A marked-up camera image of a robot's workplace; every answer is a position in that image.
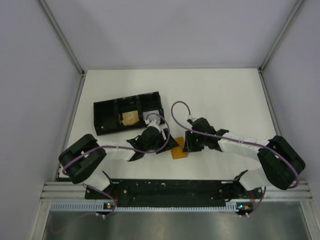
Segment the yellow leather card holder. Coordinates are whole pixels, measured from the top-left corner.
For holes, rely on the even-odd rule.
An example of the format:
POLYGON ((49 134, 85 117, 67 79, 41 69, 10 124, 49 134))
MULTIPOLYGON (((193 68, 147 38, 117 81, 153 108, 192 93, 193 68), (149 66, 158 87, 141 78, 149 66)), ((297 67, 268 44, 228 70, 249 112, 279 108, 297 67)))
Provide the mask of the yellow leather card holder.
POLYGON ((172 159, 179 160, 179 159, 187 158, 189 153, 183 151, 185 146, 185 139, 181 136, 181 137, 176 137, 174 140, 179 144, 179 146, 171 149, 172 159))

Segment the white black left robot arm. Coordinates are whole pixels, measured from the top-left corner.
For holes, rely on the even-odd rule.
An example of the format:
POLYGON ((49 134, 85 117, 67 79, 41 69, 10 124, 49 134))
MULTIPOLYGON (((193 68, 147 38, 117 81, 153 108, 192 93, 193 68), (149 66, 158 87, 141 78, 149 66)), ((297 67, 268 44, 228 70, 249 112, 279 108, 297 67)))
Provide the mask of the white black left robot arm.
POLYGON ((114 191, 107 174, 109 161, 134 162, 151 152, 160 154, 179 147, 169 129, 148 126, 140 135, 123 142, 99 143, 92 134, 86 134, 63 151, 58 161, 62 172, 73 184, 85 184, 96 189, 102 198, 114 191))

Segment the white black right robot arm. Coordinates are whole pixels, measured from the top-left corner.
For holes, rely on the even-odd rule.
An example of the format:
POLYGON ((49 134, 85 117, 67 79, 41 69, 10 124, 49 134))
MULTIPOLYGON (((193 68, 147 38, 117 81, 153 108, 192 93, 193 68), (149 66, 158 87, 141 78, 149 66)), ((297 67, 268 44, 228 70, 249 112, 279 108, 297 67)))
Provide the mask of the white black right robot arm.
POLYGON ((293 183, 306 167, 299 154, 282 136, 259 140, 226 129, 215 130, 204 117, 190 117, 187 121, 191 128, 185 132, 184 152, 200 152, 209 148, 260 163, 259 168, 244 170, 234 178, 233 192, 239 198, 245 198, 252 190, 262 187, 293 188, 293 183))

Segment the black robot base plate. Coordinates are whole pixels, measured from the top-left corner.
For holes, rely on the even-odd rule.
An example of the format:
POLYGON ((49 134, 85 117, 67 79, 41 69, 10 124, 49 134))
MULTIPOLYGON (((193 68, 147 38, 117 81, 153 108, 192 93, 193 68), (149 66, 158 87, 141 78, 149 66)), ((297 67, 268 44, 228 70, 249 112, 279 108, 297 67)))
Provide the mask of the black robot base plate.
POLYGON ((113 179, 104 192, 119 207, 222 207, 236 199, 260 199, 263 189, 245 190, 233 180, 113 179))

